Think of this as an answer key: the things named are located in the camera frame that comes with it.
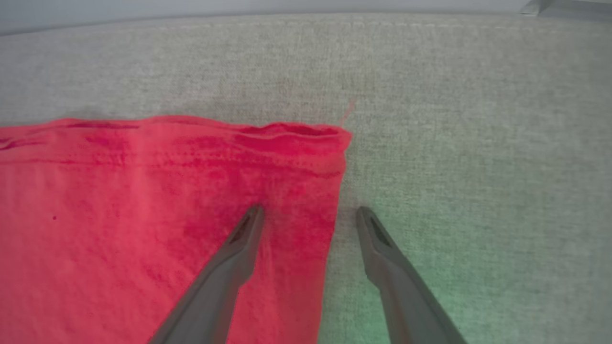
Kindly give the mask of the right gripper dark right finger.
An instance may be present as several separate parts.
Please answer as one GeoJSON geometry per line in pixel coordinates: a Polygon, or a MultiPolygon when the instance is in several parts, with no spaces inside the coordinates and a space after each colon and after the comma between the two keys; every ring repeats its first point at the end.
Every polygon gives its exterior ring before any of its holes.
{"type": "Polygon", "coordinates": [[[376,213],[359,207],[356,226],[365,274],[380,292],[392,344],[466,341],[376,213]]]}

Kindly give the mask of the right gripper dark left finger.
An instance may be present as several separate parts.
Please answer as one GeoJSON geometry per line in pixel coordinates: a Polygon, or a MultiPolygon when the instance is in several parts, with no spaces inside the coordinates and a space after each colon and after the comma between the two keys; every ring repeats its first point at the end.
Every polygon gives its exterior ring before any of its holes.
{"type": "Polygon", "coordinates": [[[252,205],[203,266],[151,344],[225,344],[238,293],[254,272],[264,209],[252,205]]]}

